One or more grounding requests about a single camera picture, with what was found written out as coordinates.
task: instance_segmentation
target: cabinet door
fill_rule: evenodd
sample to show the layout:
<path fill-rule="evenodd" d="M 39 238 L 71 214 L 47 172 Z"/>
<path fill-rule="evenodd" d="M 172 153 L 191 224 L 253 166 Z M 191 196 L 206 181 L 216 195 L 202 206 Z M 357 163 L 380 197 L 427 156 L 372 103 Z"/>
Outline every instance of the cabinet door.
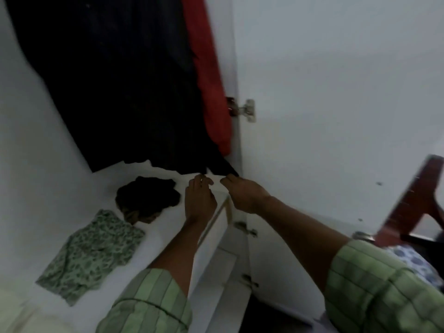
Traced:
<path fill-rule="evenodd" d="M 244 176 L 345 234 L 374 233 L 444 127 L 444 0 L 233 0 Z M 261 299 L 308 320 L 321 293 L 249 216 Z"/>

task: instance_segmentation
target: red clothing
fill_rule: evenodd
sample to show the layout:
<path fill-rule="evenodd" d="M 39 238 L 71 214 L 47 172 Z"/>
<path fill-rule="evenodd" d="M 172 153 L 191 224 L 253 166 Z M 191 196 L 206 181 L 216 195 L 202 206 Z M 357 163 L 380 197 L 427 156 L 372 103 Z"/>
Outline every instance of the red clothing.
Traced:
<path fill-rule="evenodd" d="M 188 40 L 202 92 L 205 126 L 222 155 L 230 154 L 231 117 L 225 99 L 205 0 L 182 0 Z"/>

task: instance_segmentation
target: hand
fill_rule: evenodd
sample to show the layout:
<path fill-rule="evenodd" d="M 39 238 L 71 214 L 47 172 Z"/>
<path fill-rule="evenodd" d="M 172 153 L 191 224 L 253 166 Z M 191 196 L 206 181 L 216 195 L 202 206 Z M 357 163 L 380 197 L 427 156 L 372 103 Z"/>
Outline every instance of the hand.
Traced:
<path fill-rule="evenodd" d="M 218 203 L 210 190 L 213 181 L 199 174 L 190 180 L 185 190 L 185 216 L 187 222 L 207 222 L 213 217 Z"/>
<path fill-rule="evenodd" d="M 233 174 L 221 179 L 221 184 L 228 189 L 236 209 L 250 214 L 257 213 L 265 199 L 270 196 L 256 182 L 238 178 Z"/>

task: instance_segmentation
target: green checkered sleeve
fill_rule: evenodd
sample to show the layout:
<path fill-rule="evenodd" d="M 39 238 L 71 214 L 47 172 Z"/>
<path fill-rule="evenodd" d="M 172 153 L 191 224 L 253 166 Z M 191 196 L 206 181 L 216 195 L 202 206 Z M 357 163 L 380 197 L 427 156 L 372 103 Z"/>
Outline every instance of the green checkered sleeve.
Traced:
<path fill-rule="evenodd" d="M 190 303 L 171 274 L 148 268 L 130 282 L 96 333 L 184 333 L 191 317 Z"/>
<path fill-rule="evenodd" d="M 360 240 L 333 259 L 325 307 L 342 333 L 444 332 L 444 295 L 397 258 Z"/>

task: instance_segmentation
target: cabinet hinge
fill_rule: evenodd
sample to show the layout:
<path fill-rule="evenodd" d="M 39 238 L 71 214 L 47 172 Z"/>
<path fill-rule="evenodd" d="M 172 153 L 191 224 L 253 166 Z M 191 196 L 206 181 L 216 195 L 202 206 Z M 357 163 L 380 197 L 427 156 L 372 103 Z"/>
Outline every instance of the cabinet hinge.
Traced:
<path fill-rule="evenodd" d="M 242 107 L 238 106 L 236 99 L 233 97 L 227 97 L 226 100 L 228 103 L 228 110 L 230 110 L 230 115 L 232 117 L 243 115 L 247 117 L 249 123 L 256 122 L 256 103 L 254 102 L 254 99 L 247 99 Z"/>
<path fill-rule="evenodd" d="M 258 238 L 258 231 L 256 229 L 248 229 L 247 223 L 245 222 L 235 222 L 234 227 L 241 230 L 246 235 L 252 235 L 254 238 Z"/>
<path fill-rule="evenodd" d="M 242 274 L 242 280 L 247 283 L 250 287 L 259 287 L 258 283 L 255 283 L 251 280 L 251 276 L 249 274 Z"/>

